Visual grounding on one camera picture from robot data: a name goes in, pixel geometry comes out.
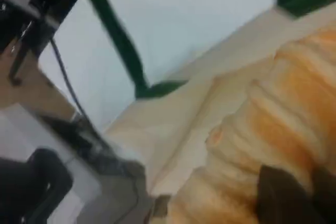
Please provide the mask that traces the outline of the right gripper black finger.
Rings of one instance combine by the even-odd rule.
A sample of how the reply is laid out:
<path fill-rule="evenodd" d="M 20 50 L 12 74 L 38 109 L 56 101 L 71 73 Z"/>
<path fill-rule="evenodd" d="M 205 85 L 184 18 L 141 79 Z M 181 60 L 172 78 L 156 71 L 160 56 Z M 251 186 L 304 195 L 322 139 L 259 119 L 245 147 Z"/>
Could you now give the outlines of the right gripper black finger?
<path fill-rule="evenodd" d="M 256 213 L 259 223 L 318 222 L 318 213 L 297 180 L 270 166 L 260 170 Z"/>

